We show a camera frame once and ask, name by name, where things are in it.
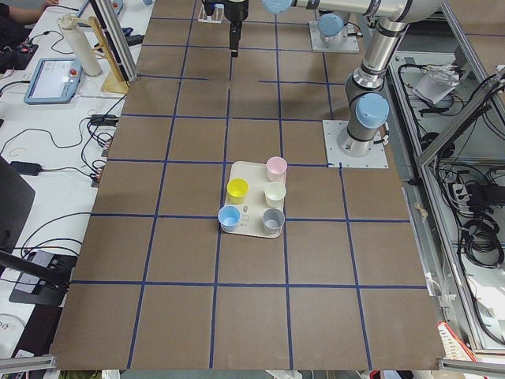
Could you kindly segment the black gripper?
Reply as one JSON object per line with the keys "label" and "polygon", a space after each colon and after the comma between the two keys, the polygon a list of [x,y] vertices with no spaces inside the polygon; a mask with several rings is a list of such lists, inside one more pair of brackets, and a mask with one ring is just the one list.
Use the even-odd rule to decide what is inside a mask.
{"label": "black gripper", "polygon": [[203,19],[212,17],[218,5],[223,6],[223,13],[230,22],[230,55],[232,58],[238,57],[240,44],[240,34],[243,21],[249,15],[248,0],[209,0],[202,1]]}

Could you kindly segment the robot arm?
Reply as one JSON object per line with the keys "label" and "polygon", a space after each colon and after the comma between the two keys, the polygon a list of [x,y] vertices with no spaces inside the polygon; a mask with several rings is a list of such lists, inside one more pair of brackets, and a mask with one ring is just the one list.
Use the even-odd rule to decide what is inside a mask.
{"label": "robot arm", "polygon": [[343,43],[348,34],[350,13],[320,12],[317,29],[326,44]]}
{"label": "robot arm", "polygon": [[318,10],[320,12],[356,13],[380,19],[372,34],[371,42],[361,61],[346,84],[349,100],[383,87],[383,77],[405,31],[410,24],[422,21],[437,11],[441,1],[263,1],[270,13],[279,14],[291,7]]}

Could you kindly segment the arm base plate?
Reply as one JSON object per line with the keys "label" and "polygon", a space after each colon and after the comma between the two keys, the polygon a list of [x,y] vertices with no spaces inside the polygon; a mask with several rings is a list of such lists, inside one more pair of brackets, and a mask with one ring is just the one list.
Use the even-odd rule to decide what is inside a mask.
{"label": "arm base plate", "polygon": [[325,36],[318,28],[317,21],[309,22],[309,33],[312,51],[327,53],[357,54],[360,51],[354,26],[346,25],[339,34]]}
{"label": "arm base plate", "polygon": [[388,169],[386,141],[380,131],[368,142],[355,141],[346,120],[323,120],[323,135],[330,168]]}

